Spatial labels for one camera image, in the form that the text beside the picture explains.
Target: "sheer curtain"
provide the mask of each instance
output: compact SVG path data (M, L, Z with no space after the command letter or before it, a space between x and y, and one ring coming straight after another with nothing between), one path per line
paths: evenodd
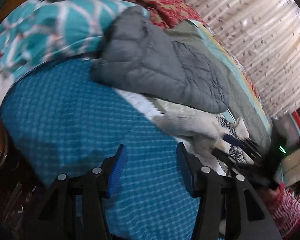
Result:
M300 107L300 9L294 0L183 0L237 57L266 111Z

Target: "pillow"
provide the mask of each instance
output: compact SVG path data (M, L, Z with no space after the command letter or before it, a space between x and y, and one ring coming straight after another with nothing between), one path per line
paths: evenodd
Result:
M126 8L119 0L28 0L0 24L0 69L14 80L44 62L102 49L104 32Z

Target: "red and white striped fabric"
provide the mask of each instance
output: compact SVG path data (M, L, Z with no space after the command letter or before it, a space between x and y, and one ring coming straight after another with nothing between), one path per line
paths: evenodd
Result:
M300 225L300 205L287 192L284 184L280 184L280 193L273 201L267 202L266 206L272 215L282 238L289 239Z

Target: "blue quilted blanket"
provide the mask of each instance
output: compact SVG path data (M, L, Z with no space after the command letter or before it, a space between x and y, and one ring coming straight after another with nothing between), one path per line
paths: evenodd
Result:
M1 118L45 185L84 174L115 154L128 159L119 191L104 200L111 233L127 239L190 239L199 199L183 185L174 138L113 89L89 79L90 60L47 63L15 84Z

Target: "black and white patterned fabric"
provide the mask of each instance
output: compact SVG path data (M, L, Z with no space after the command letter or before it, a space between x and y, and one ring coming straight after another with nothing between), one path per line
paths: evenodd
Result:
M230 123L223 117L217 116L218 122L222 127L225 127L229 130L229 135L234 138L238 138L237 133L235 132L234 128L231 127ZM234 158L239 163L247 163L246 160L243 158L243 151L241 148L231 145L229 150L229 154L232 158Z

